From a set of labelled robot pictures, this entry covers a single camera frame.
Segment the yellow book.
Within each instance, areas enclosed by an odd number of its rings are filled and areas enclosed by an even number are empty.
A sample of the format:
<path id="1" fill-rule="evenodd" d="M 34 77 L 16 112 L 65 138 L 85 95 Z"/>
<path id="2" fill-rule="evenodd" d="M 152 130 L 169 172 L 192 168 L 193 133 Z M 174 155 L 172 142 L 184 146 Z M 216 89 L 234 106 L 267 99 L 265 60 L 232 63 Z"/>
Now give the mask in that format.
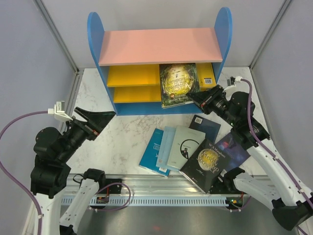
<path id="1" fill-rule="evenodd" d="M 215 75 L 211 63 L 196 63 L 196 68 L 201 91 L 216 86 Z"/>

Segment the green Alice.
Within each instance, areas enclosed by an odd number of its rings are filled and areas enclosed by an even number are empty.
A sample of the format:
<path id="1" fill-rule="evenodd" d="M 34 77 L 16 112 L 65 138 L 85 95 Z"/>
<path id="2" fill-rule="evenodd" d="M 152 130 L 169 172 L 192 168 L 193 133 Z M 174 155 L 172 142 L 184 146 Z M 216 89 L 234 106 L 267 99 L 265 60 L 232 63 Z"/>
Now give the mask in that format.
<path id="1" fill-rule="evenodd" d="M 186 94 L 200 91 L 195 63 L 160 64 L 159 77 L 163 109 L 190 104 Z"/>

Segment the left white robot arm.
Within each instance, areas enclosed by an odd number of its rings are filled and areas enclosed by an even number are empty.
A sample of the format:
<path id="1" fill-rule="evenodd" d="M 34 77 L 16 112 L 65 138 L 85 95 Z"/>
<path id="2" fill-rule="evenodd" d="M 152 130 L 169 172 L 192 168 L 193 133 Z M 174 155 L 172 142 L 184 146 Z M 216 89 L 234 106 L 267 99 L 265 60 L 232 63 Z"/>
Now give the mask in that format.
<path id="1" fill-rule="evenodd" d="M 66 131 L 54 127 L 42 129 L 35 139 L 35 165 L 30 174 L 30 191 L 39 206 L 38 233 L 41 235 L 74 235 L 91 198 L 103 193 L 107 187 L 104 171 L 88 169 L 83 175 L 82 186 L 69 207 L 69 214 L 60 216 L 61 200 L 65 193 L 71 168 L 67 161 L 84 141 L 95 140 L 116 115 L 114 111 L 91 112 L 76 107 L 83 120 L 70 117 L 57 102 L 47 113 L 64 122 Z"/>

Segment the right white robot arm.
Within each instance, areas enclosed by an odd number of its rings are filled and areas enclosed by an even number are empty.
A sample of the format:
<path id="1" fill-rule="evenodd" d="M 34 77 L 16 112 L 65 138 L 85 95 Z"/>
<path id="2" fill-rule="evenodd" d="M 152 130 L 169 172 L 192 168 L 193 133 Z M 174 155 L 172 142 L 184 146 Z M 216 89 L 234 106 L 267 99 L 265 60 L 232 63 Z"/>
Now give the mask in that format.
<path id="1" fill-rule="evenodd" d="M 249 194 L 265 205 L 275 220 L 291 231 L 313 215 L 313 191 L 291 170 L 279 154 L 267 130 L 253 116 L 252 92 L 234 92 L 226 99 L 220 85 L 187 96 L 204 113 L 214 112 L 231 126 L 235 141 L 246 150 L 269 177 L 274 187 L 254 180 L 245 171 L 224 179 L 224 189 Z"/>

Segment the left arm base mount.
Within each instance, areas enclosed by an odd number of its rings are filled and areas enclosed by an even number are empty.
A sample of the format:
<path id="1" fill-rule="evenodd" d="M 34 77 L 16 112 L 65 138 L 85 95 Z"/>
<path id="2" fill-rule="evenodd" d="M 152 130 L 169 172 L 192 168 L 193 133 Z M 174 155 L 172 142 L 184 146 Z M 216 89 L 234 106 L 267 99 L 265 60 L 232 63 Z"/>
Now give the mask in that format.
<path id="1" fill-rule="evenodd" d="M 99 192 L 99 196 L 96 197 L 97 204 L 106 204 L 109 202 L 110 196 L 114 194 L 120 194 L 122 185 L 122 179 L 107 179 L 105 181 L 105 189 Z"/>

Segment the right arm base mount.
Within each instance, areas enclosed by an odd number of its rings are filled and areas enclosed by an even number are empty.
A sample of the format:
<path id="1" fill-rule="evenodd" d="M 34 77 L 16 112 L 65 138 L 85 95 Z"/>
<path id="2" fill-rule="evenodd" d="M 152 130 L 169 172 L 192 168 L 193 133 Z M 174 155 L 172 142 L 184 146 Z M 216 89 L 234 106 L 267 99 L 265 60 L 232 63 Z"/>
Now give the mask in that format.
<path id="1" fill-rule="evenodd" d="M 243 191 L 235 188 L 232 181 L 228 178 L 219 176 L 209 190 L 213 195 L 224 195 L 226 197 L 226 209 L 229 212 L 241 212 L 251 201 L 251 196 L 248 196 Z"/>

